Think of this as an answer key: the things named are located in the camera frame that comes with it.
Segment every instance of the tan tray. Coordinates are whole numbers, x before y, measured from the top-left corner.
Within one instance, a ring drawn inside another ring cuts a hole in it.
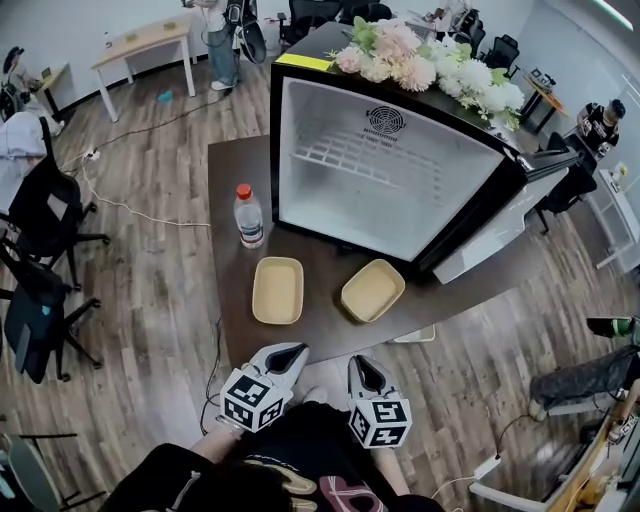
[[[405,282],[385,260],[373,260],[342,288],[342,305],[359,321],[384,315],[404,292]]]
[[[304,272],[292,258],[263,258],[253,281],[253,315],[265,324],[292,324],[302,314]]]

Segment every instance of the shelf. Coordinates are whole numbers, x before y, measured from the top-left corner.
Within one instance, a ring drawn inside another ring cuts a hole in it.
[[[421,199],[432,206],[445,206],[440,163],[372,130],[357,132],[312,121],[304,127],[291,157],[406,190],[411,195],[419,192]]]

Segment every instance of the dark wooden table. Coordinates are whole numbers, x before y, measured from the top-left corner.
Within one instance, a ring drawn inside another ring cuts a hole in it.
[[[336,245],[274,226],[269,168],[268,136],[209,146],[211,239],[233,366],[248,361],[260,348],[281,342],[307,343],[310,363],[369,348],[446,320],[542,270],[542,254],[525,233],[446,286],[435,276],[421,285],[407,283],[405,293],[385,315],[371,324],[359,324],[341,306],[340,292],[371,258],[341,254]],[[240,243],[233,216],[240,183],[249,183],[262,204],[266,240],[259,249],[245,249]],[[258,261],[265,256],[288,256],[302,263],[304,307],[293,325],[265,325],[253,316],[253,278]]]

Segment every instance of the black hair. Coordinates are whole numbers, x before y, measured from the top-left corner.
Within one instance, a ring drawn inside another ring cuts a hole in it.
[[[13,63],[13,58],[16,55],[22,55],[24,53],[24,48],[20,48],[19,46],[14,46],[13,48],[11,48],[11,50],[9,50],[9,53],[7,53],[7,57],[4,59],[4,65],[2,66],[2,72],[3,73],[8,73],[9,70],[11,69],[11,64]]]
[[[618,116],[618,119],[622,119],[627,113],[627,109],[625,108],[624,103],[617,99],[611,102],[611,108]]]

